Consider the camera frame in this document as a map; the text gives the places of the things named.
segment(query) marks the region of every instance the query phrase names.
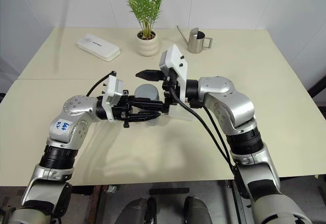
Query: white plant pot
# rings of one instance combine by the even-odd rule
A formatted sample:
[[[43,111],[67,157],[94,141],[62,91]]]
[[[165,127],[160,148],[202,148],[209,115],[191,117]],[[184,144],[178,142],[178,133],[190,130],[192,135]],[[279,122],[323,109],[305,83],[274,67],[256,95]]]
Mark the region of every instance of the white plant pot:
[[[157,54],[159,50],[159,43],[158,43],[158,36],[156,33],[155,33],[155,37],[150,40],[142,40],[137,35],[136,35],[136,43],[137,43],[137,50],[139,54],[143,56],[153,56]]]

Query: white power bank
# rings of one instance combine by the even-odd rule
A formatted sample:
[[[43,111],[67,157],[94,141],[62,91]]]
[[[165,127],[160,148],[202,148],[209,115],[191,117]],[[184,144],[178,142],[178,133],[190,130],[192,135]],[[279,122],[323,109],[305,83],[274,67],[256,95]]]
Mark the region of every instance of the white power bank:
[[[121,53],[118,46],[90,34],[80,38],[77,45],[79,48],[105,61],[111,61]]]

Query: potted plant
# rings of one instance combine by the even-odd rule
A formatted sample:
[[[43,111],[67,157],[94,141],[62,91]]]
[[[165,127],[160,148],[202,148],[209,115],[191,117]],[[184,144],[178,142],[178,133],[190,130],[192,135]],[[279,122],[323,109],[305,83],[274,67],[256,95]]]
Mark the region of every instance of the potted plant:
[[[127,2],[142,28],[136,36],[138,52],[144,56],[156,54],[159,44],[153,25],[158,19],[162,0],[127,0]]]

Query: white wall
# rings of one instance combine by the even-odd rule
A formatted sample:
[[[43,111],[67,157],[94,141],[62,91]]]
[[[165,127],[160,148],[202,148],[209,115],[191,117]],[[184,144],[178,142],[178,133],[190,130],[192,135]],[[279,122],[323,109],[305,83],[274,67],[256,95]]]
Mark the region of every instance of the white wall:
[[[308,89],[326,74],[326,0],[164,0],[156,28],[267,29]],[[53,26],[138,27],[126,0],[0,0],[3,76],[21,72]],[[326,93],[318,102],[326,102]]]

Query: beige tabletop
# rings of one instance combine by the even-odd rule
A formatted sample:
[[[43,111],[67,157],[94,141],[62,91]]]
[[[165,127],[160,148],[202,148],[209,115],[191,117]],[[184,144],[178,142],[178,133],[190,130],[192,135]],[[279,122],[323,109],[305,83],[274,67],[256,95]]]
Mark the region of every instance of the beige tabletop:
[[[121,47],[105,62],[75,42],[90,33]],[[50,122],[71,96],[85,94],[116,70],[124,88],[161,82],[136,78],[157,69],[160,54],[147,58],[133,49],[135,29],[55,29],[0,105],[0,185],[27,185],[45,148]],[[188,61],[189,78],[221,75],[255,105],[258,128],[281,177],[324,174],[326,121],[266,31],[205,30],[211,50],[186,51],[175,30],[157,30],[164,51],[176,43]],[[93,96],[100,94],[100,88]],[[208,117],[198,110],[208,123]],[[211,138],[197,121],[161,116],[156,126],[94,123],[80,149],[74,185],[231,179]]]

